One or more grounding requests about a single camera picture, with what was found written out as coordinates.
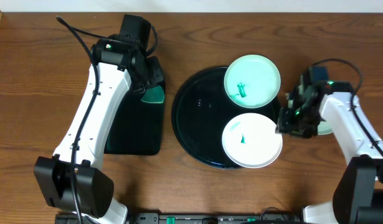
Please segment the green scrub sponge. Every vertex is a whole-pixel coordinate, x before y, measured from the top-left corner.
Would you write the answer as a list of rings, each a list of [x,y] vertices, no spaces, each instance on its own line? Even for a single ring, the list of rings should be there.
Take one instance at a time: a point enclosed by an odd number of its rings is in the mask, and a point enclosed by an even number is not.
[[[149,104],[163,104],[165,99],[164,90],[161,86],[147,89],[141,101]]]

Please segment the light green plate with smear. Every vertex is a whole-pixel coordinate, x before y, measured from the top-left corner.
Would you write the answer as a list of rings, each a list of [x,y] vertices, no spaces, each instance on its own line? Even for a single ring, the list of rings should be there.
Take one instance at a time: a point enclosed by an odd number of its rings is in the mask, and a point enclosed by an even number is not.
[[[331,134],[333,130],[326,121],[321,121],[317,127],[318,135],[327,135]]]

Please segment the white plate with green spot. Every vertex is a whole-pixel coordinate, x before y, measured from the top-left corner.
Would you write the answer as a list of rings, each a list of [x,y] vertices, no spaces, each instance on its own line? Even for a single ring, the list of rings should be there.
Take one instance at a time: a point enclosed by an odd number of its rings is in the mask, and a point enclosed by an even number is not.
[[[281,153],[282,135],[276,124],[257,113],[232,118],[222,132],[222,147],[227,157],[239,166],[262,168],[274,162]]]

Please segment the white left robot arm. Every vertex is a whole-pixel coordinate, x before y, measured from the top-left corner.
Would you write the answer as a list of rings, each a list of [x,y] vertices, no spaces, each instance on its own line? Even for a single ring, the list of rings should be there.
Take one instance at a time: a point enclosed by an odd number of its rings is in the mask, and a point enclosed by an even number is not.
[[[163,129],[163,72],[141,44],[100,39],[92,47],[88,85],[65,137],[34,175],[47,205],[75,223],[125,223],[128,209],[103,173],[105,154],[153,156]]]

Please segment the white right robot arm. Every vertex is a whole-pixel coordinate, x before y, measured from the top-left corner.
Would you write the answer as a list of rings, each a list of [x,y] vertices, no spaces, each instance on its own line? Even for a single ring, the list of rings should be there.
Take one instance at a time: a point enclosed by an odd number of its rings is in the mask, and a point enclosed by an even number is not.
[[[276,132],[312,138],[325,121],[347,167],[330,202],[309,205],[305,223],[383,223],[383,141],[348,82],[300,84],[286,96]]]

